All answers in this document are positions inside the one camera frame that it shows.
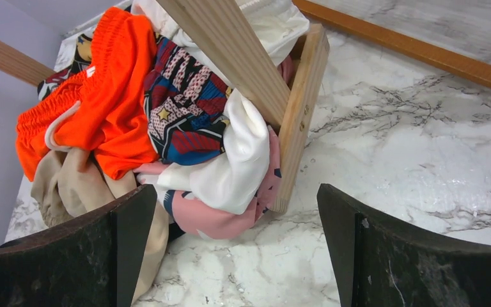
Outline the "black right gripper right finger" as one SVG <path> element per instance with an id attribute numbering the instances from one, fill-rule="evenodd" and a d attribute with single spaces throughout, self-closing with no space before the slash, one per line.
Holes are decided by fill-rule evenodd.
<path id="1" fill-rule="evenodd" d="M 491 246 L 414 226 L 322 184 L 342 306 L 491 306 Z"/>

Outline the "beige shorts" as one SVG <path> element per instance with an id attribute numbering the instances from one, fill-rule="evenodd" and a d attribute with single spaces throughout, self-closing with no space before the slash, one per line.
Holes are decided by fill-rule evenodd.
<path id="1" fill-rule="evenodd" d="M 44 223 L 53 227 L 95 210 L 136 187 L 132 171 L 113 180 L 100 170 L 95 158 L 85 150 L 51 150 L 37 166 L 31 197 L 37 201 Z M 156 204 L 133 301 L 152 287 L 168 238 L 169 214 Z"/>

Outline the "orange mesh shorts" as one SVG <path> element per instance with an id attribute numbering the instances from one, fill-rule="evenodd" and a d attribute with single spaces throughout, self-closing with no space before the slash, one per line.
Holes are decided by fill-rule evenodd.
<path id="1" fill-rule="evenodd" d="M 117 7 L 106 10 L 93 34 L 90 66 L 17 120 L 16 149 L 25 176 L 32 180 L 51 150 L 85 150 L 114 180 L 155 160 L 143 84 L 156 51 L 146 17 Z"/>

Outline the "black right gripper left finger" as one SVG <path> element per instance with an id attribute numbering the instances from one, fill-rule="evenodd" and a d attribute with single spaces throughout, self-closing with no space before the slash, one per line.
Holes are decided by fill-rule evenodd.
<path id="1" fill-rule="evenodd" d="M 0 246 L 0 306 L 130 306 L 157 195 L 142 185 Z"/>

